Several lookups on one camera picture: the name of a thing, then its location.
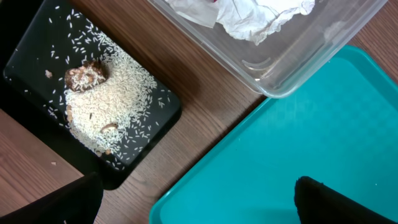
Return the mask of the brown food scrap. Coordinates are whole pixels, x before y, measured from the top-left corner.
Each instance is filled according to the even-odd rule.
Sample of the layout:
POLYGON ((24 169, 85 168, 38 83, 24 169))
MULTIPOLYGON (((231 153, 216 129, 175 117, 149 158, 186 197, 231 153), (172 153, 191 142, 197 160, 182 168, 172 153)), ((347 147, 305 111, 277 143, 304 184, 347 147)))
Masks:
POLYGON ((65 84, 74 92, 84 92, 107 81, 108 68, 100 61, 85 61, 78 68, 71 68, 65 72, 65 84))

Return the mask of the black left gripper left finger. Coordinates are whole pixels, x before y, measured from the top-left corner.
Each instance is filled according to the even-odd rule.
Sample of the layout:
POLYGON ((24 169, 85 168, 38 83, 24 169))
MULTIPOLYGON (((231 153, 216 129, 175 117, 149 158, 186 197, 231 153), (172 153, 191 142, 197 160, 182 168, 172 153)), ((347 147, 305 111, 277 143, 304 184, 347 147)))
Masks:
POLYGON ((102 198, 103 183, 94 172, 2 216, 1 223, 93 223, 102 198))

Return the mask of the white napkin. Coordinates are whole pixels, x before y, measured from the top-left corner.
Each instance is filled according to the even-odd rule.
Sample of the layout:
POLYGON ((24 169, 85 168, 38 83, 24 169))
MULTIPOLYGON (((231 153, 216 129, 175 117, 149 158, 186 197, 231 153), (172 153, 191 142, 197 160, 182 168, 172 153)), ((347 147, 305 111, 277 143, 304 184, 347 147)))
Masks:
POLYGON ((308 15, 315 0, 166 0, 183 18, 213 28, 219 23, 227 34, 259 45, 279 32, 294 15, 308 15))

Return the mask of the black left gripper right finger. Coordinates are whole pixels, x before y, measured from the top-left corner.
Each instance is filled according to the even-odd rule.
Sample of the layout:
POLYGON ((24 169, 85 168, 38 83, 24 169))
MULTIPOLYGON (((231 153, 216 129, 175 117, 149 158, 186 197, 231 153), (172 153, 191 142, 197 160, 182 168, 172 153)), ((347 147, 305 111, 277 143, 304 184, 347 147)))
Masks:
POLYGON ((395 224, 307 176, 295 183, 294 203, 301 224, 395 224))

